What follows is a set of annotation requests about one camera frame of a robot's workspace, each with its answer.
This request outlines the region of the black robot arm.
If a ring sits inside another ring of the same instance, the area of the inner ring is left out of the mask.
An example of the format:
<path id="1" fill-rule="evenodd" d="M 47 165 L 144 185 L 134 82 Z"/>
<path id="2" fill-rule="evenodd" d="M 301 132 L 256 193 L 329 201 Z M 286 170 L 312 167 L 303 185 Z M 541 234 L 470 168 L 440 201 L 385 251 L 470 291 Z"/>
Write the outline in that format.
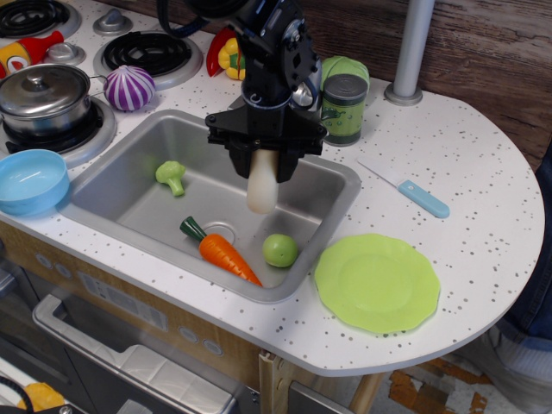
<path id="1" fill-rule="evenodd" d="M 236 172 L 250 175 L 261 150 L 276 154 L 276 180 L 291 179 L 299 159 L 322 152 L 327 131 L 319 121 L 322 63 L 296 1 L 189 1 L 196 17 L 171 28 L 168 3 L 157 3 L 161 27 L 184 38 L 210 22 L 232 29 L 245 59 L 243 106 L 209 115 L 208 141 L 229 151 Z"/>

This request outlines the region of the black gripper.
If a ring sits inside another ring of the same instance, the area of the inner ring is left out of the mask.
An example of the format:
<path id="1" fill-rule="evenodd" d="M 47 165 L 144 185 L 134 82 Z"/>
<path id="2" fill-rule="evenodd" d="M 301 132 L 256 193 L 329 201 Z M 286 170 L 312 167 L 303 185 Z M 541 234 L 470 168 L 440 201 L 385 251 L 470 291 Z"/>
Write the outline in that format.
<path id="1" fill-rule="evenodd" d="M 209 128 L 208 142 L 222 145 L 236 173 L 249 178 L 253 154 L 256 150 L 278 151 L 278 183 L 292 178 L 299 156 L 319 155 L 323 148 L 325 128 L 284 105 L 277 109 L 257 109 L 243 106 L 208 115 L 205 124 Z"/>

